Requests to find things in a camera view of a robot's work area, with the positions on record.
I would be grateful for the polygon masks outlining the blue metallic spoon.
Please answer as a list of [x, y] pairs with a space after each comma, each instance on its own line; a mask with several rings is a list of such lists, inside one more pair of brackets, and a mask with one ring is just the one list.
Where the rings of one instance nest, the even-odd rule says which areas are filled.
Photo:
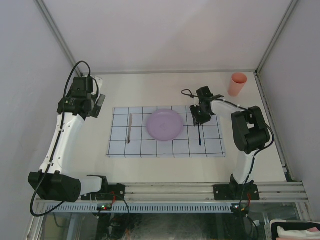
[[199, 142], [199, 146], [202, 146], [201, 125], [200, 124], [198, 124], [198, 142]]

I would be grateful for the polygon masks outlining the purple plastic plate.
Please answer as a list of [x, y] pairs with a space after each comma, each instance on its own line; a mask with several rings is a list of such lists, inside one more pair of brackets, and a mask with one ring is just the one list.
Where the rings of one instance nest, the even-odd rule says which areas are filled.
[[183, 131], [182, 117], [171, 109], [159, 109], [146, 121], [148, 134], [157, 141], [167, 142], [176, 139]]

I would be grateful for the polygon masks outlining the blue checkered cloth placemat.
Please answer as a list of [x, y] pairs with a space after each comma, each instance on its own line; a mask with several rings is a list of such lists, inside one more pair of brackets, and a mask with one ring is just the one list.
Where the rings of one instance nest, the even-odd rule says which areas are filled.
[[194, 125], [188, 106], [116, 107], [109, 158], [224, 158], [220, 119]]

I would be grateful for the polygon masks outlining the silver table knife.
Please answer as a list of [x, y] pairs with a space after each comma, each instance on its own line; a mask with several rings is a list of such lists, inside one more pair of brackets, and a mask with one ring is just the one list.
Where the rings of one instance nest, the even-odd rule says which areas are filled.
[[127, 139], [126, 139], [126, 143], [127, 143], [127, 144], [129, 144], [130, 141], [131, 141], [132, 123], [133, 123], [133, 115], [132, 115], [132, 114], [129, 114], [128, 128], [127, 128]]

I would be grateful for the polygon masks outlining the pink plastic cup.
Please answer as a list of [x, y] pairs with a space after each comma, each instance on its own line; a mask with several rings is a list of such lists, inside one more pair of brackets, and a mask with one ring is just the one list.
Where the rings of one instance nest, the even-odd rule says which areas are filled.
[[239, 95], [241, 90], [243, 89], [244, 85], [246, 84], [248, 78], [242, 72], [234, 73], [231, 76], [231, 80], [228, 87], [228, 94], [231, 97], [236, 97]]

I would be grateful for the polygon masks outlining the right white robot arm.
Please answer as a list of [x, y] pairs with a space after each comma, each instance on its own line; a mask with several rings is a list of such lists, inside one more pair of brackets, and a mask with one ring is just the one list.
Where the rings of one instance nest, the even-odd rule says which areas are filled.
[[208, 86], [201, 87], [195, 94], [189, 89], [181, 93], [197, 103], [190, 106], [194, 126], [208, 123], [214, 115], [231, 122], [232, 136], [237, 147], [238, 159], [228, 184], [213, 186], [216, 201], [258, 201], [258, 186], [253, 172], [257, 155], [269, 148], [275, 141], [270, 126], [266, 123], [258, 106], [243, 107], [225, 100], [223, 95], [214, 95]]

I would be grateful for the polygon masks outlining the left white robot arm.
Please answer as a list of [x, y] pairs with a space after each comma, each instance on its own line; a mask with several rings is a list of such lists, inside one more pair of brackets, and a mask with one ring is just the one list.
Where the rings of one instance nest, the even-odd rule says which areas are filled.
[[48, 153], [28, 182], [42, 200], [74, 203], [80, 196], [93, 194], [98, 200], [109, 196], [105, 176], [70, 175], [70, 162], [80, 129], [89, 117], [97, 118], [106, 96], [100, 93], [99, 77], [75, 77], [57, 107], [56, 129]]

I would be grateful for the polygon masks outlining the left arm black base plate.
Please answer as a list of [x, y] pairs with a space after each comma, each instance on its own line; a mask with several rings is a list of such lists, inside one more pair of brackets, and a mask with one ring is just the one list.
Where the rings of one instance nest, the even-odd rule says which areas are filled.
[[107, 189], [99, 192], [88, 193], [80, 197], [82, 201], [122, 201], [125, 197], [126, 186], [124, 184], [111, 184]]

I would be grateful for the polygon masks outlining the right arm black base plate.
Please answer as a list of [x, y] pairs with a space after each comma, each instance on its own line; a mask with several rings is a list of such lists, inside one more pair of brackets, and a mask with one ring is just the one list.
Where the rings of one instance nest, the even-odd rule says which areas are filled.
[[258, 186], [255, 184], [237, 186], [231, 184], [215, 184], [213, 185], [213, 193], [216, 201], [260, 200]]

